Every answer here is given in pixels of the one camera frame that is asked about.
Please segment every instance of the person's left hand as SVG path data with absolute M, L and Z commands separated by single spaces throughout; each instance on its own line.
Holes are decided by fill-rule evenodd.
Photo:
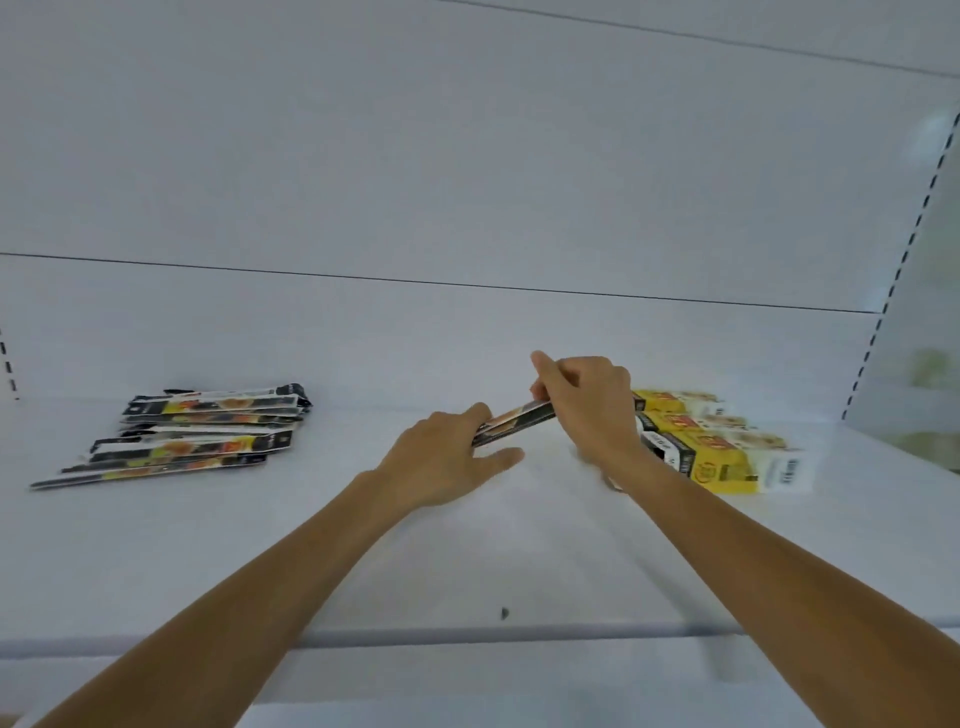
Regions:
M 465 496 L 523 459 L 520 448 L 473 457 L 470 443 L 490 417 L 483 402 L 462 415 L 434 412 L 399 436 L 375 472 L 384 476 L 394 497 L 413 508 Z

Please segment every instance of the forearm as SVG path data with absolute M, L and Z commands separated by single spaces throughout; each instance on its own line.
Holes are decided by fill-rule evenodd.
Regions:
M 605 470 L 826 725 L 956 725 L 960 646 L 643 449 Z
M 362 473 L 296 531 L 184 609 L 42 720 L 232 726 L 353 565 L 408 512 Z

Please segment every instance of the person's right hand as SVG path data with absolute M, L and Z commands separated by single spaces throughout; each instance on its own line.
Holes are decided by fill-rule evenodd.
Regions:
M 614 367 L 605 356 L 554 361 L 533 352 L 530 358 L 539 375 L 531 394 L 553 402 L 557 419 L 581 457 L 603 468 L 611 458 L 643 450 L 630 372 Z

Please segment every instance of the upper shelf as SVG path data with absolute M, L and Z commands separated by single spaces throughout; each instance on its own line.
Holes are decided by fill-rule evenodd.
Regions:
M 294 448 L 262 469 L 26 491 L 109 431 L 121 406 L 41 400 L 0 408 L 0 657 L 123 649 L 321 508 L 425 414 L 320 407 Z M 525 447 L 527 459 L 384 537 L 303 643 L 735 629 L 646 516 L 574 459 L 556 422 L 507 442 Z M 841 428 L 813 495 L 732 502 L 948 626 L 960 624 L 958 483 Z
M 17 6 L 0 65 L 6 252 L 872 311 L 960 95 L 380 0 Z
M 836 421 L 874 314 L 0 258 L 23 397 L 300 381 L 320 405 L 523 404 L 533 349 L 602 353 L 637 385 L 706 389 L 757 419 Z
M 479 0 L 666 33 L 960 74 L 953 0 Z

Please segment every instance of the white wall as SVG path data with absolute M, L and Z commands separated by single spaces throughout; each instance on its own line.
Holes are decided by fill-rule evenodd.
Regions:
M 0 323 L 34 396 L 511 406 L 544 347 L 835 420 L 960 97 L 421 0 L 57 0 L 0 34 Z
M 960 73 L 956 43 L 960 6 L 952 0 L 479 0 L 479 4 L 798 54 Z
M 901 266 L 847 420 L 960 472 L 960 158 L 955 149 L 936 190 Z

